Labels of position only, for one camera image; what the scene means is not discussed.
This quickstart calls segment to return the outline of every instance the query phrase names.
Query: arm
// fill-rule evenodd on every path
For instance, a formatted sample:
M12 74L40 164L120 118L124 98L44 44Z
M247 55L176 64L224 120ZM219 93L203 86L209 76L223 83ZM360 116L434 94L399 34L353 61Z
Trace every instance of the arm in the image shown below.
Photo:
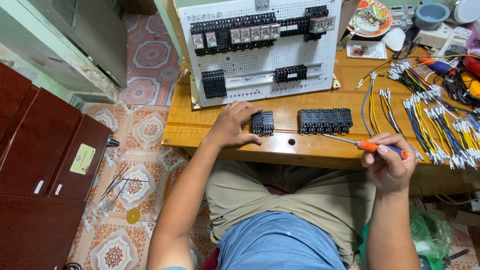
M410 233L408 186L415 170L415 151L399 134L380 133L370 141L379 144L378 156L364 152L362 163L377 186L367 235L366 259L372 270L420 270L420 260ZM403 160L385 147L406 151Z
M257 135L242 134L240 127L243 121L261 110L246 101L234 101L222 110L162 206L148 251L149 270L171 266L187 270L193 268L189 248L190 230L216 157L224 147L247 142L262 143Z

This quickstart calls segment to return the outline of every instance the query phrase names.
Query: yellow disc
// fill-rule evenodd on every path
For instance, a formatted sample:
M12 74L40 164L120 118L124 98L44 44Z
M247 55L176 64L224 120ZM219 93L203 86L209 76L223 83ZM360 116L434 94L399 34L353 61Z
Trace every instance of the yellow disc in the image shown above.
M135 224L140 219L140 210L137 208L132 208L127 212L125 217L129 224Z

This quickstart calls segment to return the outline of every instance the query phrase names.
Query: person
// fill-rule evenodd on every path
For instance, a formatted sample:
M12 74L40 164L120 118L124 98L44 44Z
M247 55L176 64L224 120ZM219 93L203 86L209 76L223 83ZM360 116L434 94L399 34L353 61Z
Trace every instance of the person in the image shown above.
M234 101L220 112L160 211L149 270L193 269L189 235L204 192L212 212L211 240L220 250L218 269L345 269L370 220L370 269L420 270L408 212L415 152L402 136L384 132L370 139L379 146L378 154L362 155L368 173L338 170L294 194L273 195L245 162L216 160L225 147L262 143L257 135L241 132L241 124L260 111L250 102ZM404 150L408 158L402 161L385 145ZM311 177L313 168L304 168L310 173L296 168L286 175Z

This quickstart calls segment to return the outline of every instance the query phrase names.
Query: blue shirt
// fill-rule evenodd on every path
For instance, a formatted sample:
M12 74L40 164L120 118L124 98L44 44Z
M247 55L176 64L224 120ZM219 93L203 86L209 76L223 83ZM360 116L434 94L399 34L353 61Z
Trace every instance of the blue shirt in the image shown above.
M263 212L235 224L218 248L221 270L345 269L335 243L324 231L285 212Z

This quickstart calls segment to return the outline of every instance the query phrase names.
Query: khaki shorts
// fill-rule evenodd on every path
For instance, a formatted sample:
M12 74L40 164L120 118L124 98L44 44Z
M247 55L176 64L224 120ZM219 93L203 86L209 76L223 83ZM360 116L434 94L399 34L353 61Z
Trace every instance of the khaki shorts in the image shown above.
M334 171L313 178L324 169L290 166L286 180L307 182L294 194L273 195L260 183L259 174L243 161L218 160L206 187L217 244L225 232L244 219L265 211L292 213L324 230L335 242L346 268L362 243L361 230L370 219L375 186L365 172Z

